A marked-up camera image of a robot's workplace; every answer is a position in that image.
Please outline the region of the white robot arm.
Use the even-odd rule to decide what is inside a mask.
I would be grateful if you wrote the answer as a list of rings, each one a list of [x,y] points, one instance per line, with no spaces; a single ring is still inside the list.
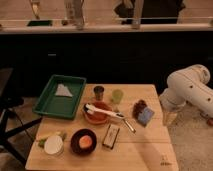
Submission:
[[[196,64],[167,77],[167,87],[159,95],[163,125],[169,126],[187,102],[196,106],[207,121],[213,121],[213,89],[207,86],[211,75],[207,67]]]

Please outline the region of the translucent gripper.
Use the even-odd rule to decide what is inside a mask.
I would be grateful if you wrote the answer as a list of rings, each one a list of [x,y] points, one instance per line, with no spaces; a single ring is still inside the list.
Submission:
[[[168,111],[166,109],[163,109],[163,125],[164,126],[171,125],[172,122],[176,119],[179,112],[180,112],[180,109],[176,109],[173,111]]]

